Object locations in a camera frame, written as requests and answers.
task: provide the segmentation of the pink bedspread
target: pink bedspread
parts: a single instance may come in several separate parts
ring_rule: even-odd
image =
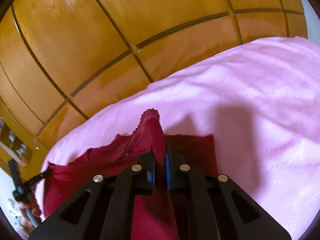
[[[159,111],[165,134],[212,134],[219,172],[293,240],[305,232],[320,208],[320,47],[300,37],[263,38],[178,71],[71,131],[42,171],[48,161],[67,165],[131,134],[148,108]]]

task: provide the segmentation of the triangular cutout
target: triangular cutout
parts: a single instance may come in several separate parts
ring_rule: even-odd
[[[231,196],[236,205],[240,218],[244,224],[248,224],[260,218],[259,213],[235,190],[231,191]]]
[[[77,225],[81,218],[85,205],[90,197],[90,191],[86,190],[76,201],[74,201],[60,216],[62,220]]]

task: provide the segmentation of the red fabric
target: red fabric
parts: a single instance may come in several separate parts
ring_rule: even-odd
[[[217,174],[212,136],[175,135],[166,136],[166,139],[170,140],[173,151],[183,154],[186,163],[201,169],[204,174]],[[50,163],[52,174],[45,180],[45,216],[52,214],[93,176],[119,174],[124,168],[135,164],[137,157],[148,152],[151,146],[156,157],[155,192],[152,196],[136,196],[131,239],[179,239],[177,224],[179,228],[185,225],[185,207],[183,198],[171,200],[166,194],[165,136],[159,123],[159,114],[154,109],[142,114],[140,124],[131,136],[117,135],[110,145],[89,149],[68,166]]]

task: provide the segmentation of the finger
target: finger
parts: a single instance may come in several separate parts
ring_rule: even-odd
[[[26,202],[18,202],[18,206],[20,209],[25,209],[25,208],[30,208],[30,203],[26,203]]]
[[[37,206],[37,201],[33,194],[28,194],[28,200],[30,202],[30,208],[35,208]]]
[[[35,208],[32,209],[32,214],[36,217],[40,217],[41,210],[39,208],[39,205],[37,204]]]
[[[27,214],[26,214],[26,210],[23,208],[23,209],[20,209],[20,212],[21,212],[21,216],[24,217],[26,220],[29,220]]]

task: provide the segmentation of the silver screw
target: silver screw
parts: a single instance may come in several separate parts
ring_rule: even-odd
[[[228,181],[228,177],[224,174],[221,174],[218,176],[218,180],[220,180],[221,182],[227,182]]]
[[[139,164],[135,164],[131,167],[133,171],[141,171],[142,167]]]
[[[180,170],[188,171],[188,170],[190,170],[190,166],[188,164],[182,164],[182,165],[180,165]]]
[[[93,181],[94,182],[101,182],[103,180],[103,176],[102,175],[96,175],[93,177]]]

